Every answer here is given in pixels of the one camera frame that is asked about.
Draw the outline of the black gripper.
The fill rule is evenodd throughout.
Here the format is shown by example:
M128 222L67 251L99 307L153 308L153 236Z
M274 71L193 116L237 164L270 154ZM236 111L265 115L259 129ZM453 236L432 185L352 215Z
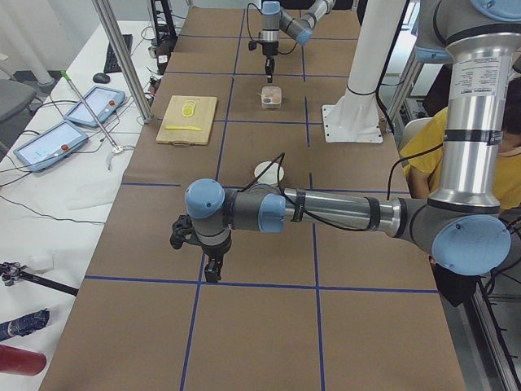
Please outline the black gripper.
M262 53L265 59L265 75L268 83L274 81L274 57L278 55L278 41L275 42L261 42Z
M222 257L230 250L232 244L231 231L221 231L214 236L198 233L203 252L209 257L204 267L207 283L218 283L221 280Z

